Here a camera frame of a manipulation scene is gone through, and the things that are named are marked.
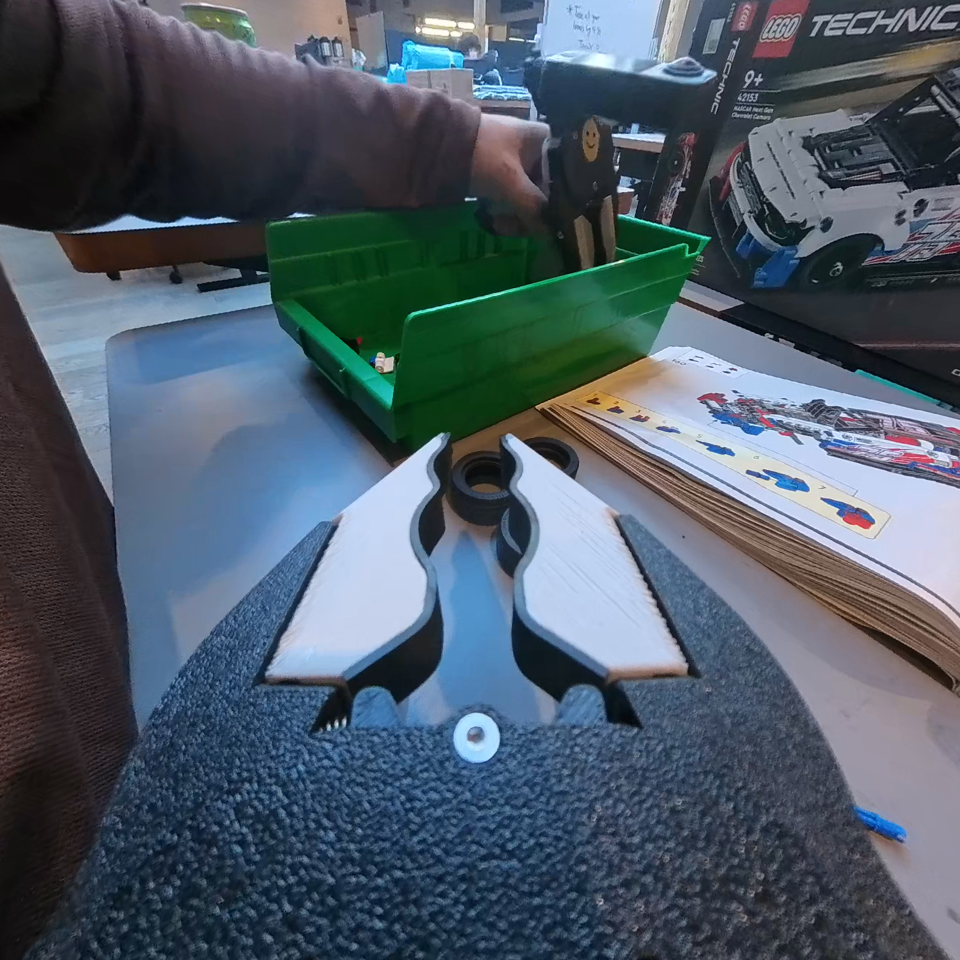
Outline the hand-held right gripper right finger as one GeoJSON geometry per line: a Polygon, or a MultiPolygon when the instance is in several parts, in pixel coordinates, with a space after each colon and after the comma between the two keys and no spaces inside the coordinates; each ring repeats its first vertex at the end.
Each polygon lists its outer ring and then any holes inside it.
{"type": "Polygon", "coordinates": [[[533,683],[619,683],[690,672],[606,502],[513,434],[510,475],[514,659],[533,683]]]}

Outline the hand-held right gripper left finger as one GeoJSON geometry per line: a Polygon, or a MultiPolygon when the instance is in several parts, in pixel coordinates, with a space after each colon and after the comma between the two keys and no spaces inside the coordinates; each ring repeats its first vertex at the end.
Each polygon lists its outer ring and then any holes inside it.
{"type": "Polygon", "coordinates": [[[443,653],[432,554],[446,532],[449,433],[332,521],[265,662],[269,685],[417,690],[443,653]]]}

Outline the green plastic bin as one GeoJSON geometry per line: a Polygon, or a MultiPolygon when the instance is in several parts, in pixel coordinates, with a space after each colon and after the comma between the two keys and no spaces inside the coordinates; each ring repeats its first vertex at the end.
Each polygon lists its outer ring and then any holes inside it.
{"type": "Polygon", "coordinates": [[[476,203],[269,222],[278,322],[326,384],[408,450],[461,439],[651,354],[709,238],[619,217],[614,262],[559,274],[545,236],[476,203]],[[382,375],[345,343],[400,354],[382,375]]]}

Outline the small brick pieces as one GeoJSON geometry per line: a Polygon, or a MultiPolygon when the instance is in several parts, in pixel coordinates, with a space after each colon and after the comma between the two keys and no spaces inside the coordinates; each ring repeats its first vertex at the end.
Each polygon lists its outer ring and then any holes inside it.
{"type": "Polygon", "coordinates": [[[382,376],[392,376],[399,366],[401,354],[386,353],[383,350],[374,351],[370,343],[362,337],[355,337],[344,341],[367,366],[373,368],[382,376]]]}

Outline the thick building instruction booklet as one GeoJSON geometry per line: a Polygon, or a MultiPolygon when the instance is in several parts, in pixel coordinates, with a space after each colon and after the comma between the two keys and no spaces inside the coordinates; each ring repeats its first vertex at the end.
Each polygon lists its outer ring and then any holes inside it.
{"type": "Polygon", "coordinates": [[[956,417],[692,346],[536,408],[839,617],[958,681],[956,417]]]}

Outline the person's left forearm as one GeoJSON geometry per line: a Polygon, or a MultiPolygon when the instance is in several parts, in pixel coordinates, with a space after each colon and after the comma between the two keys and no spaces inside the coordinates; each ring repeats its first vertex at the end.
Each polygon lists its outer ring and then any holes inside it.
{"type": "Polygon", "coordinates": [[[1,5],[1,220],[24,230],[453,205],[480,122],[144,6],[1,5]]]}

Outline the grey desk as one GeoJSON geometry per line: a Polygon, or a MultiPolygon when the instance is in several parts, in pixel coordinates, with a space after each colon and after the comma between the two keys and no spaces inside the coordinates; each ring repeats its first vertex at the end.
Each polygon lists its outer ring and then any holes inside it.
{"type": "MultiPolygon", "coordinates": [[[[269,306],[118,334],[106,344],[119,570],[143,725],[219,621],[395,450],[321,381],[269,306]]],[[[807,702],[858,806],[906,829],[872,842],[958,958],[958,696],[931,666],[858,630],[536,410],[457,442],[557,436],[579,480],[636,517],[737,612],[807,702]]]]}

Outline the person's left hand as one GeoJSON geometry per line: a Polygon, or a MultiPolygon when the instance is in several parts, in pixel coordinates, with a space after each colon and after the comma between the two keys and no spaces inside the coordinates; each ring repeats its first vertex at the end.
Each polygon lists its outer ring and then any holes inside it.
{"type": "Polygon", "coordinates": [[[549,126],[482,114],[475,140],[469,193],[495,234],[529,236],[545,231],[543,159],[549,126]]]}

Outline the whiteboard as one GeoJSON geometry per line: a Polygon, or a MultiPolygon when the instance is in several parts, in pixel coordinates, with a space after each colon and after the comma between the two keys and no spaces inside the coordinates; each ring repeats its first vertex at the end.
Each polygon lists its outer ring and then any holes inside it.
{"type": "Polygon", "coordinates": [[[545,56],[570,52],[655,59],[655,28],[660,1],[548,1],[539,51],[545,56]]]}

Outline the black rubber toy tire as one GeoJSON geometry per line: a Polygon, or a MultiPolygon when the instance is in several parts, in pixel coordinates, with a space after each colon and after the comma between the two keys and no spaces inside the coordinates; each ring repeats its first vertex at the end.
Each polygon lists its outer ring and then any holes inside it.
{"type": "Polygon", "coordinates": [[[544,436],[527,438],[524,443],[564,475],[576,479],[580,469],[580,458],[569,444],[558,438],[544,436]]]}
{"type": "Polygon", "coordinates": [[[459,458],[450,470],[447,499],[464,522],[497,525],[510,502],[499,452],[474,451],[459,458]]]}
{"type": "Polygon", "coordinates": [[[510,578],[516,574],[531,538],[526,510],[513,506],[504,510],[497,527],[494,550],[500,569],[510,578]]]}

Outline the blue plastic bundle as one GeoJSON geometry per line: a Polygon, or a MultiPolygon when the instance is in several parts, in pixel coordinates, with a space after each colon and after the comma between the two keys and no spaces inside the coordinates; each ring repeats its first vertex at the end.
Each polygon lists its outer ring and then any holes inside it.
{"type": "Polygon", "coordinates": [[[401,44],[401,58],[388,68],[386,83],[404,85],[410,71],[464,69],[464,55],[444,46],[426,45],[405,39],[401,44]]]}

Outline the black toy car box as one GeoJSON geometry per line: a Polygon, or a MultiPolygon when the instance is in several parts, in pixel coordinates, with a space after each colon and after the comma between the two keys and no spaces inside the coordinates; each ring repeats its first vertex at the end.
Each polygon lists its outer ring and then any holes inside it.
{"type": "Polygon", "coordinates": [[[716,72],[690,280],[958,407],[959,3],[686,2],[716,72]]]}

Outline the small blue brick pin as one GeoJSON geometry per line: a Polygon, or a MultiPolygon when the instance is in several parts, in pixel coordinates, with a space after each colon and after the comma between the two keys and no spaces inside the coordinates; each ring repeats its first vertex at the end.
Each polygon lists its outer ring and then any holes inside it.
{"type": "Polygon", "coordinates": [[[896,844],[906,844],[907,832],[899,823],[862,806],[855,805],[853,812],[868,832],[896,844]]]}

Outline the green round container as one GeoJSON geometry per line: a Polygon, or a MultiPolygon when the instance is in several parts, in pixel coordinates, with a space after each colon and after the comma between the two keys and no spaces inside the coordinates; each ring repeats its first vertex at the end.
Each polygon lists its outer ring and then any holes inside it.
{"type": "Polygon", "coordinates": [[[182,2],[179,7],[184,20],[199,29],[242,42],[250,48],[258,47],[253,23],[245,10],[210,2],[182,2]]]}

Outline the wooden table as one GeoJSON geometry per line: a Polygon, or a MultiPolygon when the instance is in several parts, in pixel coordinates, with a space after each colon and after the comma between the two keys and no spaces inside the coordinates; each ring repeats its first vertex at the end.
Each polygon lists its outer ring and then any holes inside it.
{"type": "Polygon", "coordinates": [[[198,293],[214,293],[270,280],[262,221],[183,218],[153,222],[133,216],[81,231],[55,231],[54,239],[72,268],[119,282],[126,272],[169,270],[169,282],[184,282],[182,267],[204,264],[236,276],[198,282],[198,293]]]}

